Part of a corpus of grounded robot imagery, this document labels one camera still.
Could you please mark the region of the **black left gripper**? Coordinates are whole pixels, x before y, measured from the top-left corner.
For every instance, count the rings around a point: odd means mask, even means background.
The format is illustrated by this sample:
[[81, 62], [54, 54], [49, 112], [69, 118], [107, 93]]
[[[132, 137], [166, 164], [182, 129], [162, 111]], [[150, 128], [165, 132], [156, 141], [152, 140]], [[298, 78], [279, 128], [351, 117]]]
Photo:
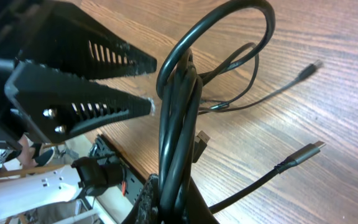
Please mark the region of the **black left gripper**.
[[41, 5], [33, 0], [0, 1], [0, 149], [21, 148], [17, 141], [24, 131], [11, 112], [12, 104], [28, 137], [42, 143], [63, 142], [152, 112], [148, 98], [44, 65], [18, 64], [21, 45], [16, 32]]

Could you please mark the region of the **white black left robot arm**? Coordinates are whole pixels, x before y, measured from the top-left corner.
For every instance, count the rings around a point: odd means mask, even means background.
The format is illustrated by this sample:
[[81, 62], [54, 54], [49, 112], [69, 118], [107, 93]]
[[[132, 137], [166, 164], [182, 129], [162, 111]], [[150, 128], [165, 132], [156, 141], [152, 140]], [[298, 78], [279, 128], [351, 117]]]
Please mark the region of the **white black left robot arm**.
[[[0, 1], [0, 155], [36, 143], [61, 143], [152, 110], [146, 98], [102, 79], [156, 71], [156, 59], [78, 6], [63, 1]], [[43, 174], [0, 182], [0, 219], [124, 185], [120, 162], [83, 157]]]

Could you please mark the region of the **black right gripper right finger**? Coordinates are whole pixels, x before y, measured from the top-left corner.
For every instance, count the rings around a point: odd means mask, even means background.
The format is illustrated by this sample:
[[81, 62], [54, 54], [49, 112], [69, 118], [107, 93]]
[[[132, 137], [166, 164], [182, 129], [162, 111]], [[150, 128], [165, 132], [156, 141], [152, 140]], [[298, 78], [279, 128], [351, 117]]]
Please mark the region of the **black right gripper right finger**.
[[186, 200], [186, 211], [188, 223], [191, 224], [219, 224], [210, 212], [204, 198], [199, 192], [193, 179], [190, 179], [188, 195]]

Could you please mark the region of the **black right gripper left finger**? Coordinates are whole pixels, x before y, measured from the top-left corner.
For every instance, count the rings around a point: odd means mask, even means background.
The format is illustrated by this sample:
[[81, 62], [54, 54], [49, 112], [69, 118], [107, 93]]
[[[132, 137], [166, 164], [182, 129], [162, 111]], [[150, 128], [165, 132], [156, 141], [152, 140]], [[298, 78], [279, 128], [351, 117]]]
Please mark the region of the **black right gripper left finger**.
[[122, 224], [158, 223], [158, 175], [151, 174]]

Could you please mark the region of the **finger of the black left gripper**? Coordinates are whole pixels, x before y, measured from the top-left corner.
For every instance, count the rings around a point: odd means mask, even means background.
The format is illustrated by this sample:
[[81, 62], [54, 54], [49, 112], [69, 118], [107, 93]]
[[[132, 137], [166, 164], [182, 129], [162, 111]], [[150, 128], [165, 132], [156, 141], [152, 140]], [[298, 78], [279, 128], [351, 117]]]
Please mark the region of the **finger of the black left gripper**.
[[115, 35], [70, 2], [40, 1], [27, 25], [22, 60], [87, 80], [153, 73], [156, 59]]

